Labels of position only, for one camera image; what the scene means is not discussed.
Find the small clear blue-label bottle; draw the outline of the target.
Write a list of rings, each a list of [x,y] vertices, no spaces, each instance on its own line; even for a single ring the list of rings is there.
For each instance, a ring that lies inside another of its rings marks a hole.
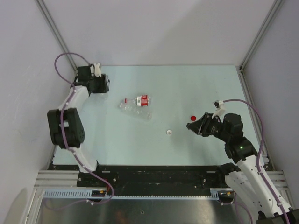
[[[109,86],[110,86],[110,79],[109,79],[108,75],[106,75],[106,74],[103,74],[103,78],[104,78],[105,92],[108,92]]]

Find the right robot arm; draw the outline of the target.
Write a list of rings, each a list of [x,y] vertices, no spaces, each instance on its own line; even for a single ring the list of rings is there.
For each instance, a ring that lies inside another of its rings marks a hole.
[[[220,121],[218,116],[205,113],[186,127],[197,135],[212,135],[225,143],[225,152],[233,162],[217,167],[215,181],[220,187],[229,186],[237,194],[257,224],[299,222],[299,210],[292,208],[279,193],[260,164],[253,144],[244,137],[240,115],[228,113]]]

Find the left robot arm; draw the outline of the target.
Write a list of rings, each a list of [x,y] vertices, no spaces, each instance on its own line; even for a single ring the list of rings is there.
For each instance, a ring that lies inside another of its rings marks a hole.
[[[55,146],[70,152],[82,173],[88,173],[87,181],[92,186],[103,182],[103,174],[96,171],[98,162],[85,149],[85,130],[79,111],[84,102],[92,95],[106,97],[110,80],[101,72],[100,63],[77,67],[77,76],[70,86],[70,92],[64,102],[54,110],[47,112],[50,138]]]

